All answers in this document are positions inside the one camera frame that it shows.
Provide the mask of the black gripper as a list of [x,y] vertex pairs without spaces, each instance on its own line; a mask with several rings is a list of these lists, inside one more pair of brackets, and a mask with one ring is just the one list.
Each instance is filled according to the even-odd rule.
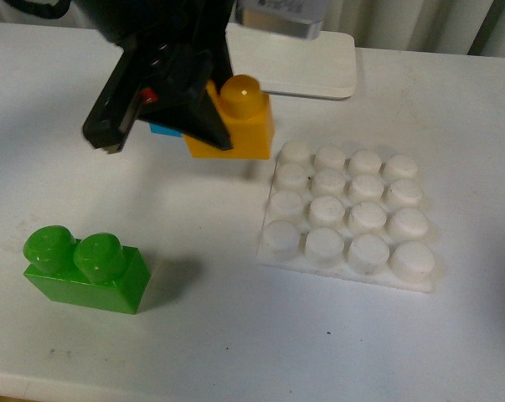
[[105,39],[124,51],[82,126],[94,149],[125,146],[153,90],[149,121],[222,151],[232,148],[214,99],[232,67],[226,43],[231,1],[78,1]]

